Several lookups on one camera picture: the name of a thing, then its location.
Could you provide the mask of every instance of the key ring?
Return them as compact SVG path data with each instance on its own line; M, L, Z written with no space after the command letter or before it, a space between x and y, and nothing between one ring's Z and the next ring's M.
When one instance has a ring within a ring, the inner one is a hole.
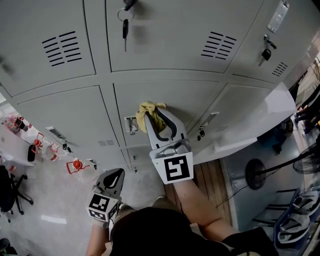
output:
M122 21L122 22L123 22L124 20L123 20L123 19L120 19L119 14L120 14L120 12L121 12L122 10L124 10L124 9L126 9L126 8L121 8L121 9L118 11L118 14L117 14L118 19L119 19L120 21ZM132 21L132 20L134 19L134 17L135 17L135 12L134 12L133 10L131 10L131 12L132 12L132 18L129 19L128 22L129 22L129 21Z

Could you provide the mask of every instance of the black chair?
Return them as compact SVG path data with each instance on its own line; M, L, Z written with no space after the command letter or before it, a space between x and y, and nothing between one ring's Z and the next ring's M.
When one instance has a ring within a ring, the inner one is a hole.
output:
M20 208L18 196L28 201L30 205L33 205L34 201L26 198L18 191L23 179L26 180L28 178L27 175L22 175L19 180L15 180L14 178L15 176L12 173L9 176L7 169L3 165L0 165L0 208L3 213L10 212L13 214L11 209L16 202L19 213L23 215L25 213Z

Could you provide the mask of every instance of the fan base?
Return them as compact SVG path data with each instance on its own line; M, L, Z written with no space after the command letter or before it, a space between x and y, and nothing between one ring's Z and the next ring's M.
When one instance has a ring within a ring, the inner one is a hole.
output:
M266 182L266 174L257 174L266 168L259 159L251 159L245 167L245 180L253 190L260 189Z

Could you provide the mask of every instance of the locker vent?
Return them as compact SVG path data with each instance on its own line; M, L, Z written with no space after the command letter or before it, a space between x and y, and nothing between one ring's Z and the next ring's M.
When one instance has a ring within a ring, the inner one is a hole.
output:
M216 32L210 32L201 56L226 60L237 39Z
M75 31L47 39L42 45L52 67L82 59Z
M277 77L280 77L283 74L283 72L286 71L287 67L288 66L286 64L280 62L279 65L274 69L274 71L272 71L272 74Z
M100 140L100 141L98 141L98 143L101 147L115 145L115 142L112 139L111 140Z

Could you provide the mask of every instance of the yellow cloth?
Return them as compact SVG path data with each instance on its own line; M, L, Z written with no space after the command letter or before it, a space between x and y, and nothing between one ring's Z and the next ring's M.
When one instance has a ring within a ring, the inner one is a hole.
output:
M155 107L166 109L166 104L164 103L153 103L151 101L146 101L140 104L139 111L135 114L136 121L141 131L147 133L146 124L145 124L145 113L149 112L155 128L158 133L162 132L167 125L161 117L155 112Z

